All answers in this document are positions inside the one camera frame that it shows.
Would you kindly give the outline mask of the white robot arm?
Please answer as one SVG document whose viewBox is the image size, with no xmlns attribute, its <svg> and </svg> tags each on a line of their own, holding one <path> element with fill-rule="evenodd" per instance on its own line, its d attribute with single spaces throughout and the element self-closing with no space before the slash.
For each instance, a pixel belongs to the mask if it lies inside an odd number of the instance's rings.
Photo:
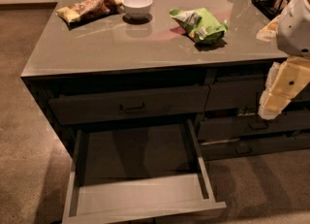
<svg viewBox="0 0 310 224">
<path fill-rule="evenodd" d="M 310 0 L 291 0 L 282 13 L 261 29 L 257 38 L 274 38 L 288 58 L 269 69 L 258 114 L 276 118 L 310 82 Z"/>
</svg>

